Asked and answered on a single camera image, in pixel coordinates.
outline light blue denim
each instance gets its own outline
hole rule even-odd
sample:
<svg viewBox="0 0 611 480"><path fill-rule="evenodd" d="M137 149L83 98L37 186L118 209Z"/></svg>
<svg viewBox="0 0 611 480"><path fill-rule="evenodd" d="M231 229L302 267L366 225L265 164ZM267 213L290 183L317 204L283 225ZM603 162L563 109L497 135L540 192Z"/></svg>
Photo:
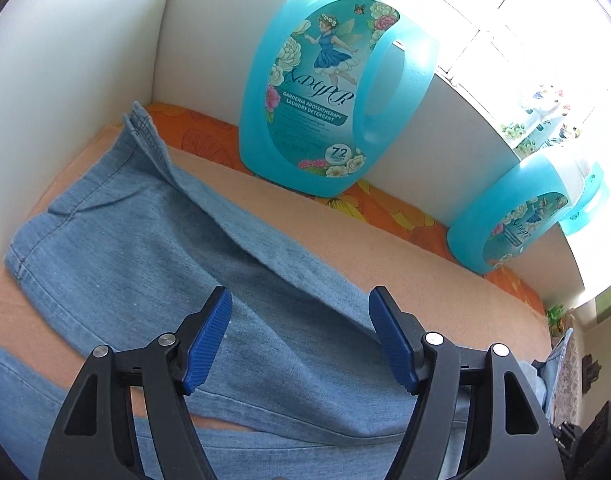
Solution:
<svg viewBox="0 0 611 480"><path fill-rule="evenodd" d="M559 382L563 362L565 361L565 355L573 333L573 328L567 329L545 362L537 364L538 375L545 383L547 391L543 410L545 411L545 418L550 423L554 423L554 394L556 393L556 385Z"/></svg>
<svg viewBox="0 0 611 480"><path fill-rule="evenodd" d="M367 295L176 168L140 105L124 123L111 150L15 235L6 265L25 295L87 355L101 343L117 351L145 346L226 286L232 322L207 381L188 398L190 411L260 432L228 437L248 443L235 447L298 448L295 463L308 466L276 476L323 478L329 468L336 473L327 478L383 478L415 397L394 381ZM11 401L0 400L0 413ZM41 403L37 413L45 410L41 420L49 422L54 403ZM461 408L456 428L467 420L466 400ZM47 426L38 432L43 438ZM220 433L206 435L209 449L225 446ZM452 445L451 456L458 449ZM241 456L254 464L291 460ZM223 461L225 478L239 478L239 465ZM249 467L241 465L240 475Z"/></svg>
<svg viewBox="0 0 611 480"><path fill-rule="evenodd" d="M0 443L30 479L38 467L66 392L46 381L0 348ZM461 396L457 416L467 416L467 396ZM135 418L145 473L160 479L150 427ZM196 429L219 480L382 480L394 459L398 442L331 446L292 440L269 433ZM457 470L464 424L451 435L442 478Z"/></svg>

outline bottle handle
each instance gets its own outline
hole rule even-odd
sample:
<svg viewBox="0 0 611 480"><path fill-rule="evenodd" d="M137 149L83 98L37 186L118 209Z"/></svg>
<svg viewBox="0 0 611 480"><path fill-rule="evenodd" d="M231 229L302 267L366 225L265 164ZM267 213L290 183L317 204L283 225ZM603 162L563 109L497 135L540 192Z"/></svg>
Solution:
<svg viewBox="0 0 611 480"><path fill-rule="evenodd" d="M367 115L367 99L386 51L397 44L404 52L401 78L385 108ZM355 97L354 130L368 143L381 144L384 131L393 137L405 127L421 103L434 75L439 42L412 20L401 16L383 33L361 75Z"/></svg>
<svg viewBox="0 0 611 480"><path fill-rule="evenodd" d="M605 181L601 182L601 186L597 190L597 194L589 200L589 202L581 209L585 214L594 215L596 211L603 207L610 196L610 189L605 184Z"/></svg>

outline gardenia aromatherapy laundry detergent text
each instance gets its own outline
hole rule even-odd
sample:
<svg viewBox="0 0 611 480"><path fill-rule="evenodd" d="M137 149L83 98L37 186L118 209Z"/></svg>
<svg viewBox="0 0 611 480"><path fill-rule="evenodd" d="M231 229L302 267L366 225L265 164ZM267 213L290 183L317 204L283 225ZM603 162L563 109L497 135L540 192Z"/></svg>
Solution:
<svg viewBox="0 0 611 480"><path fill-rule="evenodd" d="M352 130L356 89L383 33L400 19L374 0L337 0L285 40L269 73L266 120L279 153L303 171L344 177L365 164Z"/></svg>

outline laundry detergent bottle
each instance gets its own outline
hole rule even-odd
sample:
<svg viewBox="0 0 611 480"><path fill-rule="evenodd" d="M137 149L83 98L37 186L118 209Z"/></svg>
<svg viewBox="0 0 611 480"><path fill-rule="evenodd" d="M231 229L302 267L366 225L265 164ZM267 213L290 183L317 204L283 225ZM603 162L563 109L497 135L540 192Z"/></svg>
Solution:
<svg viewBox="0 0 611 480"><path fill-rule="evenodd" d="M245 89L240 158L254 173L332 197L356 182L419 106L439 44L379 0L287 0Z"/></svg>
<svg viewBox="0 0 611 480"><path fill-rule="evenodd" d="M480 274L519 256L575 206L591 167L576 142L525 158L450 227L447 244L452 254Z"/></svg>

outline white flower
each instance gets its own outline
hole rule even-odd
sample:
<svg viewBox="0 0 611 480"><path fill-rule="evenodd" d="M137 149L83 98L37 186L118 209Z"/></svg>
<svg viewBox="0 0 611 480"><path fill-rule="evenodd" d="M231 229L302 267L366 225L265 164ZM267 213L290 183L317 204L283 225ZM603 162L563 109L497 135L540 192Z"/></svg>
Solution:
<svg viewBox="0 0 611 480"><path fill-rule="evenodd" d="M372 17L375 20L378 20L381 18L381 16L395 16L397 19L399 18L399 13L396 11L396 9L393 9L383 2L374 2L370 6L370 14L372 14Z"/></svg>
<svg viewBox="0 0 611 480"><path fill-rule="evenodd" d="M355 158L350 158L346 163L348 173L354 173L365 164L365 155L357 155Z"/></svg>
<svg viewBox="0 0 611 480"><path fill-rule="evenodd" d="M379 30L379 29L375 30L372 33L372 37L370 38L370 44L373 44L373 45L377 44L377 41L381 39L381 36L383 36L384 32L385 32L384 30Z"/></svg>
<svg viewBox="0 0 611 480"><path fill-rule="evenodd" d="M272 86L279 86L283 79L283 69L279 65L272 65L272 70L269 71L269 83Z"/></svg>
<svg viewBox="0 0 611 480"><path fill-rule="evenodd" d="M325 172L325 176L346 176L347 174L348 168L345 166L330 166Z"/></svg>
<svg viewBox="0 0 611 480"><path fill-rule="evenodd" d="M295 36L299 36L299 34L303 34L308 28L310 28L311 25L312 23L310 22L310 20L303 20L303 22L299 23L299 26L295 28L292 34Z"/></svg>
<svg viewBox="0 0 611 480"><path fill-rule="evenodd" d="M525 216L525 213L527 212L527 204L523 203L520 206L518 206L516 209L512 210L512 218L513 219L519 219L519 218L523 218Z"/></svg>
<svg viewBox="0 0 611 480"><path fill-rule="evenodd" d="M524 159L525 157L532 155L536 150L537 146L534 142L521 142L521 144L519 144L514 151L521 159Z"/></svg>
<svg viewBox="0 0 611 480"><path fill-rule="evenodd" d="M292 36L285 40L285 43L276 55L278 65L284 72L289 72L301 62L301 45Z"/></svg>

